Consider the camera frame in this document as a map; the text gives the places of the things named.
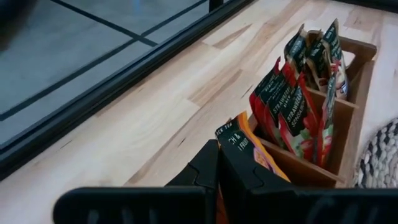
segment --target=wooden tray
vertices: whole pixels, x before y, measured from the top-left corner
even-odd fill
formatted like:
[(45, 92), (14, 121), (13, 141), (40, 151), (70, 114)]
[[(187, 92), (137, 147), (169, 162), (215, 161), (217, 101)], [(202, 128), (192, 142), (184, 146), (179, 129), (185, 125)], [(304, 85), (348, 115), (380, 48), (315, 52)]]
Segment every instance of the wooden tray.
[[(310, 38), (316, 36), (311, 31)], [(376, 46), (357, 40), (340, 37), (341, 48), (355, 55), (348, 65), (346, 73), (349, 80), (347, 100), (336, 99), (334, 109), (334, 134), (328, 164), (322, 169), (308, 161), (298, 158), (279, 146), (261, 139), (269, 154), (295, 185), (311, 187), (347, 187), (352, 179), (359, 134), (366, 100), (368, 98), (376, 54)], [(326, 94), (309, 89), (318, 112), (321, 114)], [(252, 115), (249, 125), (255, 132), (257, 121)]]

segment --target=tea packet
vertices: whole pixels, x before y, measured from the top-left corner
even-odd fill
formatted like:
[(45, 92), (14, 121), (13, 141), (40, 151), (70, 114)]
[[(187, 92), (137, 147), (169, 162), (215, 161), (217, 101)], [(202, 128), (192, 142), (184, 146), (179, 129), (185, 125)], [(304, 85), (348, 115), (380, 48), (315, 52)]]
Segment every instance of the tea packet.
[(328, 82), (328, 90), (322, 105), (322, 118), (320, 120), (316, 152), (316, 165), (324, 168), (330, 153), (333, 138), (333, 108), (335, 107), (336, 72)]
[(310, 87), (326, 93), (331, 72), (328, 51), (323, 45), (321, 32), (308, 50), (305, 58), (305, 67), (308, 78), (312, 80), (312, 83), (316, 84), (315, 87), (313, 85)]
[(229, 141), (232, 145), (236, 146), (237, 150), (250, 156), (274, 174), (290, 181), (277, 166), (272, 156), (266, 151), (260, 140), (250, 130), (248, 116), (245, 111), (219, 127), (215, 134), (218, 140), (223, 139)]
[(338, 72), (336, 74), (336, 96), (337, 98), (345, 100), (347, 99), (348, 94), (348, 79), (344, 55), (340, 46), (337, 19), (333, 21), (329, 29), (323, 35), (322, 42), (325, 48), (329, 51), (327, 56), (330, 66), (336, 66), (338, 68)]
[(279, 131), (279, 110), (282, 106), (282, 103), (286, 100), (289, 100), (291, 96), (291, 92), (294, 90), (294, 86), (296, 84), (294, 73), (290, 69), (288, 63), (286, 63), (280, 74), (286, 78), (286, 82), (281, 82), (279, 86), (272, 93), (271, 97), (268, 100), (268, 104), (264, 109), (264, 125), (266, 126), (267, 133), (272, 138), (274, 143), (279, 145), (279, 147), (283, 149), (287, 149), (282, 136)]
[[(276, 60), (272, 70), (269, 71), (269, 73), (261, 80), (261, 82), (254, 89), (254, 91), (250, 94), (249, 102), (253, 113), (256, 110), (255, 102), (257, 97), (260, 95), (260, 92), (265, 88), (265, 86), (269, 83), (269, 81), (274, 79), (276, 75), (279, 73), (279, 62), (280, 62), (280, 57)], [(256, 117), (256, 120), (259, 120), (256, 113), (254, 113), (254, 116)]]
[(309, 46), (310, 40), (304, 30), (304, 24), (302, 24), (294, 37), (287, 42), (284, 49), (285, 59), (294, 70), (295, 78), (298, 78), (300, 73), (304, 71), (304, 56)]
[(300, 158), (312, 161), (314, 137), (319, 116), (300, 74), (290, 98), (280, 107), (279, 130), (287, 149)]
[(269, 98), (274, 94), (278, 86), (286, 83), (286, 78), (283, 75), (278, 74), (275, 78), (271, 79), (266, 87), (261, 91), (260, 95), (257, 97), (255, 102), (255, 109), (253, 113), (259, 123), (260, 128), (264, 132), (265, 135), (269, 136), (269, 133), (266, 129), (266, 122), (264, 121), (264, 110), (268, 104)]

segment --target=wood grain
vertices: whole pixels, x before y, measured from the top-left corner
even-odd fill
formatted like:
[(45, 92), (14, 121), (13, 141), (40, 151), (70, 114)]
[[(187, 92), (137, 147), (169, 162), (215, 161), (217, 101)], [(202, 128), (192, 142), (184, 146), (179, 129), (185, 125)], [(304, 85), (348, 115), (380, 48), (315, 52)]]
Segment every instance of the wood grain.
[[(335, 1), (258, 0), (3, 180), (0, 223), (51, 223), (54, 202), (75, 187), (166, 184), (218, 126), (251, 114), (250, 93), (302, 23), (325, 30), (336, 17), (342, 36), (378, 47), (362, 128), (350, 130), (361, 132), (362, 148), (398, 116), (398, 16)], [(342, 166), (352, 169), (357, 154)]]

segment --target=woven rug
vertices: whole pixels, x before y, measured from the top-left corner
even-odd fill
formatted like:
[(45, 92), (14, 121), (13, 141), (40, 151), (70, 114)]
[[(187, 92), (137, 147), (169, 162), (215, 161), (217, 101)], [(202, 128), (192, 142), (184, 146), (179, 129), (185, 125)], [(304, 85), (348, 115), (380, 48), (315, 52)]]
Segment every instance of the woven rug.
[(379, 130), (359, 158), (353, 187), (398, 187), (398, 118)]

